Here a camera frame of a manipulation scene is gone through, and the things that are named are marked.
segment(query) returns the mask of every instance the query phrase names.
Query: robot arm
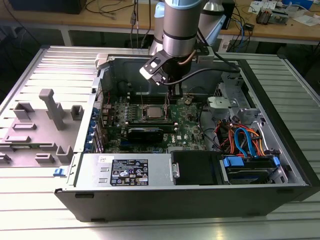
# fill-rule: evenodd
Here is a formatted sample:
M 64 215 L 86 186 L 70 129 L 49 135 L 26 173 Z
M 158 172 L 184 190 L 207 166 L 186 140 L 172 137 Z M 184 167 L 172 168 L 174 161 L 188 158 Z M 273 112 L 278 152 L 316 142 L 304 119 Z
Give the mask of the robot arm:
M 151 48 L 155 55 L 144 64 L 140 73 L 157 85 L 168 85 L 169 93 L 174 95 L 172 86 L 182 83 L 186 78 L 183 76 L 190 71 L 191 59 L 196 54 L 198 30 L 204 33 L 204 41 L 213 45 L 226 18 L 223 13 L 222 0 L 165 0 L 165 3 L 158 3 L 154 30 L 156 43 Z M 200 72 L 209 70 L 217 69 L 205 68 Z

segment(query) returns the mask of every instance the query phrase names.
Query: warning label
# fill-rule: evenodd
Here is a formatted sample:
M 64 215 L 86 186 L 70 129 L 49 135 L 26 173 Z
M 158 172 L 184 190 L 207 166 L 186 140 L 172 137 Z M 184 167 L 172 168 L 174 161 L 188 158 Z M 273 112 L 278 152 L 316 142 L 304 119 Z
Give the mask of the warning label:
M 112 186 L 146 186 L 148 181 L 148 159 L 115 159 L 112 161 Z

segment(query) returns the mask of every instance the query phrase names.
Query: blue drive bracket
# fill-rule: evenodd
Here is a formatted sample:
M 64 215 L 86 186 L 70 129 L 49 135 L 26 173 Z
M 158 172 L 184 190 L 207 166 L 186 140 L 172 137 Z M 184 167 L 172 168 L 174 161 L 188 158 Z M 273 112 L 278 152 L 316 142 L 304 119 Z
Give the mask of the blue drive bracket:
M 239 156 L 227 156 L 223 159 L 224 167 L 243 167 L 245 165 L 243 159 Z
M 274 164 L 279 167 L 281 164 L 280 164 L 280 161 L 279 161 L 279 158 L 277 156 L 274 156 L 273 157 L 273 161 L 274 161 Z

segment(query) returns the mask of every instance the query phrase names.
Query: motherboard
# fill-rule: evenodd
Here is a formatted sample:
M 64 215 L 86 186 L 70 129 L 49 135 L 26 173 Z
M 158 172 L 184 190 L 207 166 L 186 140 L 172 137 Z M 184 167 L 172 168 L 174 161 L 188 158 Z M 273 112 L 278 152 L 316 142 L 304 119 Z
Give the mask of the motherboard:
M 205 150 L 198 126 L 199 104 L 185 96 L 170 103 L 143 100 L 129 103 L 122 97 L 103 105 L 105 153 L 169 153 Z

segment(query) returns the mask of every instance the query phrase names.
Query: circuit board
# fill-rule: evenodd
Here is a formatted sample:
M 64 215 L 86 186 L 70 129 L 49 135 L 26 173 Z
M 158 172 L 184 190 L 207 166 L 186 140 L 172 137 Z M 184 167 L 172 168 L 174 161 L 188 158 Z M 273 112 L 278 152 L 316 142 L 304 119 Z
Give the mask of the circuit board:
M 103 126 L 106 135 L 105 153 L 168 153 L 170 150 L 205 150 L 203 134 L 198 127 L 196 103 L 186 104 L 187 97 L 167 106 L 163 104 L 128 104 L 117 101 L 105 110 Z M 130 143 L 130 128 L 160 128 L 161 142 Z

